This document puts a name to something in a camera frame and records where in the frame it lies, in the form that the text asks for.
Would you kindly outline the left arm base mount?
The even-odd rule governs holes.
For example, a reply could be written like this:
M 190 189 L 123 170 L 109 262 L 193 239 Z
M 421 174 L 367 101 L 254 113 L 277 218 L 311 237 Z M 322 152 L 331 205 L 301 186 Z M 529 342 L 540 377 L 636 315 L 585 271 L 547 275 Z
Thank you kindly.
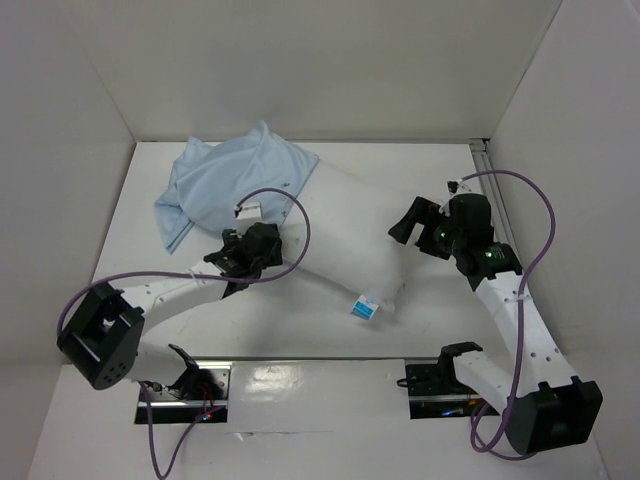
M 146 399 L 150 401 L 154 425 L 188 425 L 195 419 L 202 424 L 226 423 L 232 363 L 204 359 L 196 362 L 198 377 L 185 392 L 146 382 L 146 389 L 140 389 L 134 423 L 148 423 Z

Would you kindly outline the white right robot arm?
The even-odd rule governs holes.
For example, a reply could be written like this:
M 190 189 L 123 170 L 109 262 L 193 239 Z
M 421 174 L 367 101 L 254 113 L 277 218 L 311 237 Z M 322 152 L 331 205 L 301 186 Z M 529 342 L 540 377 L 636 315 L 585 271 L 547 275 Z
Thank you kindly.
M 477 343 L 451 344 L 442 348 L 433 374 L 408 376 L 401 385 L 475 392 L 501 416 L 498 431 L 521 456 L 585 443 L 602 392 L 596 382 L 581 380 L 560 352 L 514 250 L 494 237 L 489 200 L 470 193 L 439 205 L 417 197 L 388 234 L 424 254 L 455 261 L 514 362 L 506 372 Z

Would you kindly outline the white pillow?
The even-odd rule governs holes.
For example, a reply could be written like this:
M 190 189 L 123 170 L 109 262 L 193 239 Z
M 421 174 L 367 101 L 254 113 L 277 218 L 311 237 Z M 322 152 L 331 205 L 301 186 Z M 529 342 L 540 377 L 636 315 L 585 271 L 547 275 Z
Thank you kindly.
M 318 161 L 298 196 L 262 188 L 244 198 L 278 224 L 286 260 L 394 312 L 404 253 L 388 230 L 410 206 L 408 193 Z

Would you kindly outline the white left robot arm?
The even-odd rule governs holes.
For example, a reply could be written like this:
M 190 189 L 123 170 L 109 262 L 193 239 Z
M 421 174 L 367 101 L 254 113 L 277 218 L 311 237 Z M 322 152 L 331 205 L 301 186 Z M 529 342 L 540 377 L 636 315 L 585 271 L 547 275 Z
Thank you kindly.
M 200 369 L 181 347 L 144 341 L 152 328 L 202 304 L 223 300 L 282 265 L 282 241 L 274 224 L 256 223 L 243 233 L 226 230 L 223 247 L 188 272 L 117 289 L 100 282 L 88 289 L 57 346 L 96 390 L 122 380 L 161 385 L 176 399 L 196 390 Z

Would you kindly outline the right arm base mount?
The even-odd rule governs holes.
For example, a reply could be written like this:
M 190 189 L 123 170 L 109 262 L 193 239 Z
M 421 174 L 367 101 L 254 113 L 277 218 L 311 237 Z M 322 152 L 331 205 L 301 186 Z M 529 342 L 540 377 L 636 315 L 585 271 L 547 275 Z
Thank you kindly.
M 396 385 L 407 393 L 412 420 L 469 417 L 482 404 L 469 387 L 445 380 L 433 358 L 406 360 Z

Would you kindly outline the light blue pillowcase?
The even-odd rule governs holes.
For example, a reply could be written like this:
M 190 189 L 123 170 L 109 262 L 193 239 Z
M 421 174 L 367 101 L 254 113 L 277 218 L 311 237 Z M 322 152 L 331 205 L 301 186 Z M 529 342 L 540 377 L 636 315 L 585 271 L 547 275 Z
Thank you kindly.
M 213 234 L 234 227 L 235 206 L 259 189 L 298 196 L 318 161 L 315 153 L 271 132 L 263 121 L 215 146 L 189 138 L 154 203 L 165 250 L 174 253 L 194 226 Z

